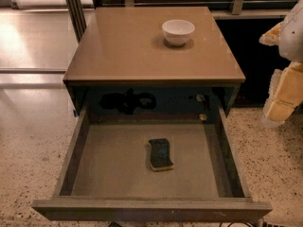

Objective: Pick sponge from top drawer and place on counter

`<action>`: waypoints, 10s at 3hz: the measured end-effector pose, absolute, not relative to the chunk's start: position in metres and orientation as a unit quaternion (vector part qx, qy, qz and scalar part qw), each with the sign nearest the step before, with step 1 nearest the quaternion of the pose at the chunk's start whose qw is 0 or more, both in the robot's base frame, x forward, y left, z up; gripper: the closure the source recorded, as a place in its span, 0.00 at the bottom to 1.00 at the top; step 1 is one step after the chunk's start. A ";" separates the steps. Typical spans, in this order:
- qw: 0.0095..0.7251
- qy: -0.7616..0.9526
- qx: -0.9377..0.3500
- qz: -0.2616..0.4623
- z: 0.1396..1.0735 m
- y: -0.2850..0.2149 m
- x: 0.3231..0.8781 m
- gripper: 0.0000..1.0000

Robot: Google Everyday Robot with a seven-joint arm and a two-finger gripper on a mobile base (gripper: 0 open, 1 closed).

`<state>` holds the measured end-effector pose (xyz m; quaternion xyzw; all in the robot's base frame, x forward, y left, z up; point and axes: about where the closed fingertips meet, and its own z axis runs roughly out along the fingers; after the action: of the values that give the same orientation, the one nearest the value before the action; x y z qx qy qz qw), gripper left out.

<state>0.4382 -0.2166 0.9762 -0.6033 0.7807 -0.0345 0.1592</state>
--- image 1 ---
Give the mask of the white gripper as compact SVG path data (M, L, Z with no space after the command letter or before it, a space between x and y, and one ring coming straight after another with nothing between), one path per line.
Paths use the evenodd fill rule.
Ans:
M261 122L266 128L275 128L284 124L303 102L303 0L296 3L283 23L273 26L258 41L278 45L281 57L297 61L284 70L276 69L271 77Z

